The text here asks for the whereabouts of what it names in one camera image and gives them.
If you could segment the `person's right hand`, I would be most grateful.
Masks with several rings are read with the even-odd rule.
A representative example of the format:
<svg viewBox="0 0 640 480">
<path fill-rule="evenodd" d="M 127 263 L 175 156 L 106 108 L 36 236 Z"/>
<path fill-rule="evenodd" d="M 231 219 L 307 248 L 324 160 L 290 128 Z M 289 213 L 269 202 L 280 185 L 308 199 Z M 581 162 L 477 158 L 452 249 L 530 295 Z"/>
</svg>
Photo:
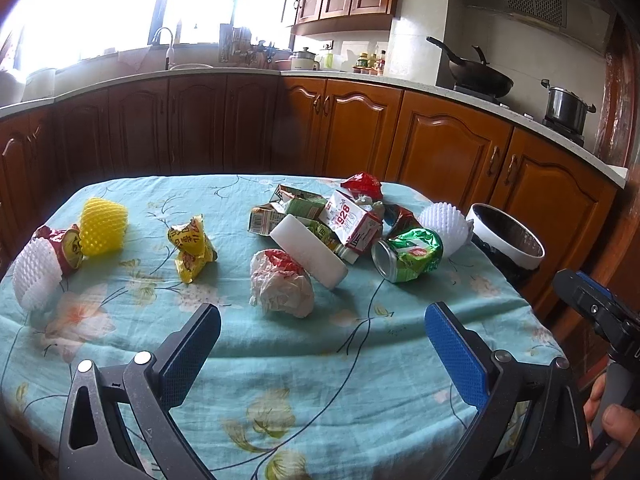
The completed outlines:
<svg viewBox="0 0 640 480">
<path fill-rule="evenodd" d="M 606 374 L 602 374 L 594 381 L 589 398 L 584 405 L 587 424 L 591 424 L 597 417 L 605 386 Z M 604 431 L 622 448 L 628 448 L 631 445 L 640 427 L 639 416 L 618 404 L 611 404 L 604 411 L 600 421 Z"/>
</svg>

